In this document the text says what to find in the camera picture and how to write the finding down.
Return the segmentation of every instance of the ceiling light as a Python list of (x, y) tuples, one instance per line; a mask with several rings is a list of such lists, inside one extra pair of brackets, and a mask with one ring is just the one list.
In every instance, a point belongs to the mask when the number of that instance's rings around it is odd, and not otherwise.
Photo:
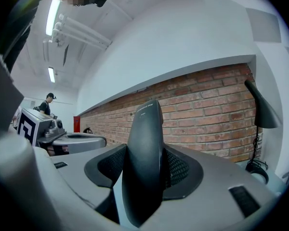
[(50, 81), (51, 81), (52, 83), (54, 83), (55, 80), (54, 80), (54, 74), (53, 74), (53, 68), (52, 68), (52, 67), (49, 67), (49, 68), (48, 68), (48, 73), (49, 73)]
[(47, 18), (47, 24), (46, 24), (46, 34), (49, 36), (53, 34), (53, 24), (56, 19), (60, 2), (61, 2), (60, 0), (52, 0), (52, 3), (50, 5), (48, 18)]

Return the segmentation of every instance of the white pipe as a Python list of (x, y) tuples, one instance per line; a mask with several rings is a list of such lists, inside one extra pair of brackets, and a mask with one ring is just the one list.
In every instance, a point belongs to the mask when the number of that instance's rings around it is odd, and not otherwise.
[(63, 28), (66, 28), (66, 29), (68, 29), (68, 30), (70, 30), (70, 31), (72, 31), (72, 32), (74, 32), (74, 33), (77, 33), (77, 34), (79, 34), (79, 35), (81, 35), (81, 36), (83, 36), (83, 37), (85, 37), (85, 38), (87, 38), (87, 39), (90, 39), (90, 41), (92, 41), (92, 42), (94, 42), (94, 43), (104, 45), (104, 44), (102, 44), (100, 41), (98, 41), (97, 39), (89, 36), (89, 35), (86, 34), (86, 33), (81, 32), (81, 31), (79, 31), (79, 30), (77, 30), (77, 29), (75, 29), (75, 28), (72, 28), (71, 26), (63, 25)]
[(133, 18), (128, 15), (123, 9), (121, 9), (119, 6), (117, 6), (112, 0), (107, 0), (107, 2), (109, 2), (113, 7), (115, 7), (118, 11), (120, 11), (122, 14), (125, 15), (125, 17), (127, 17), (130, 21), (133, 20)]
[(89, 42), (89, 41), (86, 41), (86, 40), (84, 40), (84, 39), (82, 39), (82, 38), (80, 39), (80, 38), (78, 38), (78, 37), (76, 37), (76, 36), (74, 36), (74, 35), (71, 35), (71, 34), (69, 34), (69, 33), (65, 33), (65, 32), (59, 31), (58, 29), (53, 29), (53, 32), (56, 32), (56, 33), (60, 33), (60, 34), (69, 36), (69, 37), (71, 37), (71, 38), (73, 38), (73, 39), (77, 39), (77, 40), (79, 40), (79, 41), (81, 41), (81, 42), (84, 42), (84, 43), (86, 43), (86, 44), (89, 44), (89, 45), (92, 45), (92, 46), (94, 46), (94, 47), (96, 47), (96, 48), (99, 48), (100, 50), (103, 50), (103, 51), (106, 50), (106, 48), (103, 48), (103, 47), (101, 47), (101, 46), (99, 46), (99, 45), (93, 44), (93, 43), (91, 43), (91, 42)]
[(92, 28), (89, 28), (88, 26), (78, 22), (78, 21), (75, 21), (67, 16), (64, 16), (63, 14), (60, 14), (59, 16), (59, 19), (60, 20), (64, 20), (66, 19), (66, 21), (70, 22), (71, 24), (74, 24), (76, 26), (79, 26), (81, 29), (89, 32), (89, 33), (92, 33), (93, 35), (95, 35), (96, 37), (100, 38), (101, 40), (103, 40), (104, 42), (106, 42), (107, 44), (111, 44), (111, 41), (109, 39), (107, 39), (106, 37), (104, 37), (103, 35), (99, 34), (97, 31), (93, 30)]

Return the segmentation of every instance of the black lamp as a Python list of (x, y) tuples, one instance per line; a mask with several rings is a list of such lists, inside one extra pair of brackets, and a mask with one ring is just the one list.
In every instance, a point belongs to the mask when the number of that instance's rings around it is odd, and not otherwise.
[(256, 174), (260, 174), (264, 176), (266, 184), (267, 184), (269, 181), (269, 177), (267, 173), (261, 168), (261, 164), (264, 164), (266, 169), (268, 169), (268, 165), (259, 160), (255, 160), (256, 151), (258, 148), (258, 141), (259, 141), (259, 135), (258, 135), (259, 127), (277, 128), (281, 125), (281, 121), (279, 117), (277, 116), (275, 110), (264, 99), (264, 97), (260, 94), (258, 89), (249, 80), (245, 80), (244, 84), (255, 99), (255, 103), (256, 103), (255, 126), (257, 127), (256, 138), (253, 141), (254, 152), (252, 155), (252, 159), (247, 163), (245, 170), (251, 174), (256, 173)]

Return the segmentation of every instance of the vent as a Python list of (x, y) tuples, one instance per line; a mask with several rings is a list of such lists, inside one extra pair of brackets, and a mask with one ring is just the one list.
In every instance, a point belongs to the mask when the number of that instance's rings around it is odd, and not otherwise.
[(245, 217), (257, 211), (260, 206), (243, 186), (233, 187), (229, 192), (235, 199)]

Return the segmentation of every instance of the white ceiling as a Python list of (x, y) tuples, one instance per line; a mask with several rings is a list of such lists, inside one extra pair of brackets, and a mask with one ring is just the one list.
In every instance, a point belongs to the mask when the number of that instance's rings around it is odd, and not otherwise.
[[(42, 43), (44, 40), (48, 41), (51, 39), (45, 33), (51, 1), (43, 0), (40, 2), (27, 43), (16, 61), (17, 64), (14, 66), (14, 68), (18, 68), (17, 71), (22, 71), (23, 75), (29, 78), (43, 80), (42, 82), (45, 85), (50, 84), (48, 75), (49, 63), (44, 61)], [(110, 1), (107, 1), (102, 8), (92, 4), (76, 7), (62, 2), (55, 22), (59, 21), (59, 14), (63, 13), (94, 29), (106, 38), (113, 40), (116, 34), (132, 19), (165, 0), (111, 1), (122, 10), (118, 10)], [(65, 65), (52, 66), (57, 73), (55, 85), (78, 90), (89, 68), (103, 51), (72, 38), (69, 38), (68, 43), (69, 48)]]

